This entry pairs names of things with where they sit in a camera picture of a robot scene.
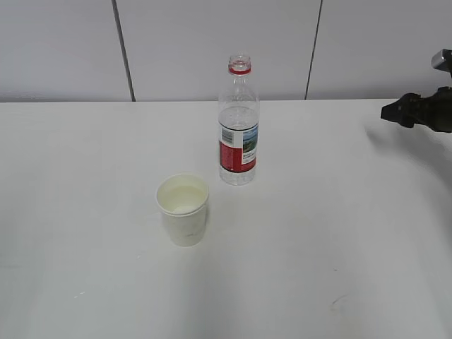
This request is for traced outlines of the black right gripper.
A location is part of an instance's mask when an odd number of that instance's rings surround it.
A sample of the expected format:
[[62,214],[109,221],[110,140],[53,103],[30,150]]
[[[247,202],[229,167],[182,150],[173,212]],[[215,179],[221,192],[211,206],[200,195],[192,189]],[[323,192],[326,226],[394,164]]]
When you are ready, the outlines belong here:
[[430,97],[421,99],[421,95],[415,93],[404,94],[395,102],[383,106],[380,118],[409,129],[424,125],[438,133],[451,133],[451,86],[440,87]]

